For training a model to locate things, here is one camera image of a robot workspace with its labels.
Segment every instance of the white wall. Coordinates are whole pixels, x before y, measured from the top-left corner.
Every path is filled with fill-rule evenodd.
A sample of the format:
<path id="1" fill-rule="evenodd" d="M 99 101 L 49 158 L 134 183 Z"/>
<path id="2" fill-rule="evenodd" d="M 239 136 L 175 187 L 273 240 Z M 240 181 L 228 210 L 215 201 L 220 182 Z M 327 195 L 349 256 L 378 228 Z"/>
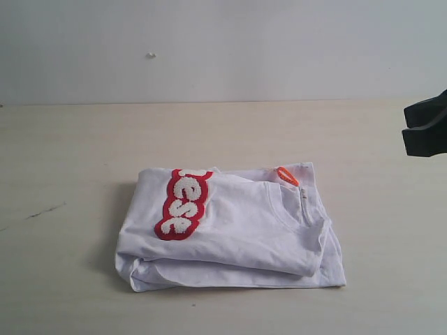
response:
<path id="1" fill-rule="evenodd" d="M 1 0 L 0 102 L 433 96 L 446 15 L 446 0 Z"/>

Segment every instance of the orange tag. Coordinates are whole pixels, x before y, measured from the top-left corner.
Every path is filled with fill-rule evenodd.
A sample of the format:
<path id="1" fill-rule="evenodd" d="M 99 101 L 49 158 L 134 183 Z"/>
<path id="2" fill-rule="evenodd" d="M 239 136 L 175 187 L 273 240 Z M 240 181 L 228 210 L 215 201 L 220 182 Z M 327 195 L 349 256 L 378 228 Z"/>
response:
<path id="1" fill-rule="evenodd" d="M 296 178 L 291 174 L 284 166 L 280 166 L 277 168 L 277 174 L 278 177 L 282 180 L 288 182 L 289 184 L 292 184 L 294 186 L 299 186 L 300 183 Z"/>

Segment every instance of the white t-shirt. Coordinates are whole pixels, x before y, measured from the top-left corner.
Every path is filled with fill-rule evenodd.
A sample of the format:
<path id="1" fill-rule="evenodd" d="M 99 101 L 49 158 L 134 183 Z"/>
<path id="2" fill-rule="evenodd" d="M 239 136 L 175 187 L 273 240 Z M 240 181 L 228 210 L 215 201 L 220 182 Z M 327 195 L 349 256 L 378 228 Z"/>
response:
<path id="1" fill-rule="evenodd" d="M 345 285 L 340 247 L 310 163 L 237 172 L 148 169 L 119 235 L 135 291 L 183 286 Z"/>

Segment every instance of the scratch mark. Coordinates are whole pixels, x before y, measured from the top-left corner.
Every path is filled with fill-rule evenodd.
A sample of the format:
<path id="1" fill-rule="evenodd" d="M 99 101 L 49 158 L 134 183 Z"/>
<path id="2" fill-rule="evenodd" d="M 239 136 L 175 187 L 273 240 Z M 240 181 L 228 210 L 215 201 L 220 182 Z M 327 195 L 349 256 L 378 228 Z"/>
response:
<path id="1" fill-rule="evenodd" d="M 39 215 L 44 214 L 44 213 L 48 213 L 49 211 L 54 211 L 55 209 L 61 208 L 61 207 L 65 206 L 65 205 L 66 205 L 66 202 L 64 201 L 63 204 L 58 204 L 57 206 L 53 206 L 53 207 L 50 207 L 49 209 L 45 209 L 44 211 L 41 211 L 39 213 L 30 215 L 25 220 L 28 220 L 29 218 L 35 218 L 36 216 L 39 216 Z"/>

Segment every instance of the beige table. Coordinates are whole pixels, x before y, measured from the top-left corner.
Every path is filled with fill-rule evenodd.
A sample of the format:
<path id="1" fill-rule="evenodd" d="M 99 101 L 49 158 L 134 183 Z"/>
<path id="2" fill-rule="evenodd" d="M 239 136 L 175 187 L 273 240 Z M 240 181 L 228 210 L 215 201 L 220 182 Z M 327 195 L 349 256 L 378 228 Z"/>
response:
<path id="1" fill-rule="evenodd" d="M 400 133 L 418 99 L 0 109 L 0 334 L 447 334 L 447 155 L 408 157 Z M 303 161 L 347 287 L 137 294 L 116 275 L 140 170 Z"/>

